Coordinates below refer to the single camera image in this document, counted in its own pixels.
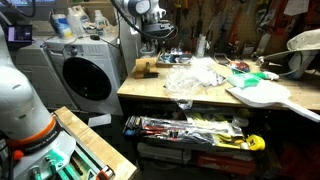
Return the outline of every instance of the wooden tabletop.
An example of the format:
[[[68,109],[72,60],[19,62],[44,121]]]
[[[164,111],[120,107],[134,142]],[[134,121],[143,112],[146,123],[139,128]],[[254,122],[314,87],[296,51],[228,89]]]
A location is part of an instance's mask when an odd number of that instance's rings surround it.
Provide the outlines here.
[[[114,180],[134,178],[137,168],[68,108],[62,107],[54,113],[103,163],[113,169]]]
[[[246,60],[245,62],[249,64],[251,72],[260,71],[259,67],[252,60]],[[215,63],[210,57],[200,59],[193,58],[191,66],[188,68],[205,66],[209,66],[224,77],[232,74],[232,71],[228,67]],[[118,96],[120,98],[126,97],[157,101],[171,101],[166,88],[164,88],[169,69],[170,68],[157,68],[159,77],[150,79],[134,79],[134,75],[131,73],[118,90]],[[311,72],[306,73],[301,79],[296,81],[280,79],[277,81],[277,83],[286,86],[290,90],[291,96],[289,99],[292,102],[310,110],[320,111],[319,75],[312,74]],[[193,102],[212,105],[248,107],[226,91],[226,89],[230,87],[233,86],[226,82],[220,86],[201,88],[196,94],[193,94]],[[267,108],[286,109],[286,107],[283,107],[282,105],[274,105]]]

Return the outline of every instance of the wooden workbench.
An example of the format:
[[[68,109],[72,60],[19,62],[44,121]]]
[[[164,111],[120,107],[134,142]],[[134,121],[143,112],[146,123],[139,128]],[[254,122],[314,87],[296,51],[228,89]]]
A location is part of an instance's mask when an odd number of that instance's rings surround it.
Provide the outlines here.
[[[247,60],[245,62],[250,65],[251,72],[259,72],[259,67],[256,66],[253,61]],[[225,77],[232,74],[228,67],[215,63],[209,57],[201,59],[194,58],[192,60],[191,68],[202,65],[209,65],[212,69]],[[130,74],[118,90],[118,96],[120,98],[171,101],[166,89],[164,88],[169,68],[158,68],[157,70],[159,72],[158,78],[134,79],[133,73]],[[292,102],[313,111],[320,111],[319,75],[310,73],[305,74],[303,78],[298,81],[280,79],[277,83],[286,86],[290,90],[290,100]],[[226,91],[226,89],[230,87],[232,87],[232,85],[226,82],[221,86],[203,88],[198,91],[197,94],[193,95],[193,102],[212,105],[248,107]],[[275,105],[267,108],[286,109],[281,105]]]
[[[68,108],[62,107],[54,113],[103,163],[113,169],[114,180],[127,180],[135,177],[137,168]]]

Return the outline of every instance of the washer door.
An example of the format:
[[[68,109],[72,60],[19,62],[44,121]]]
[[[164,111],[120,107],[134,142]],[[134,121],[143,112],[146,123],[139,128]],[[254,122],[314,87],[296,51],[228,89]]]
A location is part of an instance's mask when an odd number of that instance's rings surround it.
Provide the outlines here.
[[[70,88],[83,98],[99,101],[108,98],[111,93],[108,76],[97,65],[84,58],[67,59],[62,74]]]

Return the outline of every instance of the paper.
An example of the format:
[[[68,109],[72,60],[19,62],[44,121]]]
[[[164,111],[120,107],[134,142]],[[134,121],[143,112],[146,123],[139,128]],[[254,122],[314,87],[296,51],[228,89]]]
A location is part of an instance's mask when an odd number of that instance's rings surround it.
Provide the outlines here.
[[[283,14],[294,16],[308,11],[309,0],[289,0]]]
[[[101,126],[111,123],[111,115],[105,114],[102,116],[96,116],[93,118],[89,118],[88,126],[89,127],[95,127],[95,126]]]

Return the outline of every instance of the washing machine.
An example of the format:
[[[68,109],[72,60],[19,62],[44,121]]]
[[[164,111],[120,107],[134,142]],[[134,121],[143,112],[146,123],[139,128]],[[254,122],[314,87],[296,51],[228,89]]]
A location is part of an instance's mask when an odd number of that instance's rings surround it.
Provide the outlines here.
[[[46,48],[72,99],[86,112],[123,115],[117,90],[120,87],[120,51],[117,34],[103,40],[89,36],[63,40],[52,38]]]
[[[14,65],[29,79],[45,107],[55,110],[66,106],[78,110],[41,46],[47,37],[34,39],[37,42],[32,45],[10,52]]]

